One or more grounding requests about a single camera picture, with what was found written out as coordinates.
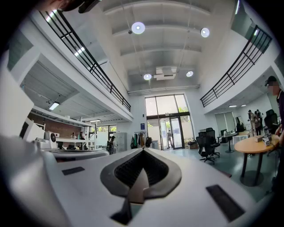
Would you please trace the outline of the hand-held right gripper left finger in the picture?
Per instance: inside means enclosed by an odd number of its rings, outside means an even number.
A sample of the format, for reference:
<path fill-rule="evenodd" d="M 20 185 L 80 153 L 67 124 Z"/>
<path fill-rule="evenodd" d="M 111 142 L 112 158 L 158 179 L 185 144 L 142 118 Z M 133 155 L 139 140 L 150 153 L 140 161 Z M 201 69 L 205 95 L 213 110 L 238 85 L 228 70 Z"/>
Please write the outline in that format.
<path fill-rule="evenodd" d="M 130 227 L 130 202 L 104 186 L 102 181 L 111 173 L 103 173 L 103 169 L 141 151 L 63 163 L 58 163 L 51 152 L 42 152 L 51 187 L 44 223 L 52 227 Z"/>

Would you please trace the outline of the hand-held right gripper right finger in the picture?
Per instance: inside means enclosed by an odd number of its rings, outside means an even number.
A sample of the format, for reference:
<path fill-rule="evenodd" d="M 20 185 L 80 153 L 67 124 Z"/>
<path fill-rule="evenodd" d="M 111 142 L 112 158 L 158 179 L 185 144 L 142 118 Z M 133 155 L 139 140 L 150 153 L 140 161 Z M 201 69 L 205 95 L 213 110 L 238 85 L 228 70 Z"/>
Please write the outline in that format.
<path fill-rule="evenodd" d="M 207 163 L 154 150 L 181 169 L 180 184 L 166 197 L 147 200 L 129 223 L 130 227 L 226 227 L 247 226 L 259 204 L 239 184 Z M 219 185 L 243 210 L 229 222 L 206 187 Z"/>

